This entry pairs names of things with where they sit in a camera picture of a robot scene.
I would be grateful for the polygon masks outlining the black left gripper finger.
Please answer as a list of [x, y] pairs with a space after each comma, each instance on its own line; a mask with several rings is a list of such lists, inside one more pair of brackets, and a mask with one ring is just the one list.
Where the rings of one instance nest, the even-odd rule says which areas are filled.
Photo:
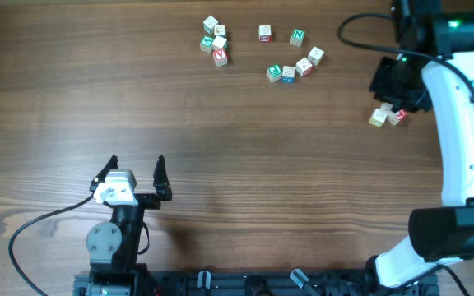
[[109, 158], [109, 161], [106, 163], [104, 168], [98, 172], [98, 174], [91, 180], [90, 183], [90, 192], [94, 193], [100, 183], [105, 182], [105, 177], [111, 169], [116, 169], [118, 167], [118, 157], [112, 155]]
[[173, 193], [170, 186], [170, 181], [167, 176], [165, 157], [163, 155], [160, 155], [156, 161], [156, 166], [153, 173], [153, 187], [156, 190], [156, 195], [162, 201], [172, 200]]

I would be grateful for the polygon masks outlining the red letter wooden block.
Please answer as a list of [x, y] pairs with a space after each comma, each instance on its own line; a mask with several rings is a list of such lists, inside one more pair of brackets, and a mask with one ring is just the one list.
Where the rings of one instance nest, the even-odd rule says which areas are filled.
[[387, 120], [392, 125], [399, 124], [405, 117], [407, 116], [407, 112], [405, 110], [399, 110], [397, 112], [393, 112], [392, 110], [388, 111], [387, 113]]

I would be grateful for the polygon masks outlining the yellow side picture block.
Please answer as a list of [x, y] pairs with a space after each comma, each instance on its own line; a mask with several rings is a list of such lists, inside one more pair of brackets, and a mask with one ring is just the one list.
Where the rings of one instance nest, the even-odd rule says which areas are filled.
[[386, 119], [387, 119], [386, 111], [382, 109], [375, 109], [373, 113], [371, 114], [369, 123], [376, 127], [382, 127], [385, 124]]

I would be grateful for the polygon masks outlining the yellow edged picture block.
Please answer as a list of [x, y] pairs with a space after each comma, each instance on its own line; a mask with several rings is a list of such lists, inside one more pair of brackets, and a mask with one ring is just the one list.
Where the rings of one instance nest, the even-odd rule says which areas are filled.
[[314, 66], [317, 66], [324, 56], [324, 51], [316, 46], [314, 46], [308, 54], [307, 59]]

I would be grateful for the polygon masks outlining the green J letter block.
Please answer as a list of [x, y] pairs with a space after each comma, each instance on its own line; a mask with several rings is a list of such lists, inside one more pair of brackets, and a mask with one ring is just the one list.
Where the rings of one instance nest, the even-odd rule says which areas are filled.
[[382, 103], [380, 109], [385, 112], [390, 112], [393, 106], [390, 103]]

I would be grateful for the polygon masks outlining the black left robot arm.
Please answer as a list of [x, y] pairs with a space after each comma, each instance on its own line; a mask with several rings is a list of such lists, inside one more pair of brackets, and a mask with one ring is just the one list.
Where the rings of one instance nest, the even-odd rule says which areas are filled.
[[159, 156], [153, 173], [154, 193], [136, 193], [137, 181], [130, 169], [118, 167], [113, 155], [91, 181], [90, 192], [96, 201], [112, 210], [108, 222], [95, 225], [87, 234], [90, 272], [74, 281], [75, 295], [158, 295], [159, 285], [147, 265], [137, 257], [149, 247], [139, 248], [146, 210], [159, 210], [163, 201], [172, 200], [165, 157]]

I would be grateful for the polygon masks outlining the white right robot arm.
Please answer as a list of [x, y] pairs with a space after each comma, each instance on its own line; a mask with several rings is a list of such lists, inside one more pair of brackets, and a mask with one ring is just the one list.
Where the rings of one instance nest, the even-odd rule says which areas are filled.
[[373, 259], [382, 291], [474, 258], [474, 12], [395, 1], [389, 19], [397, 47], [388, 50], [370, 89], [396, 111], [434, 111], [443, 185], [441, 207], [414, 210], [407, 237]]

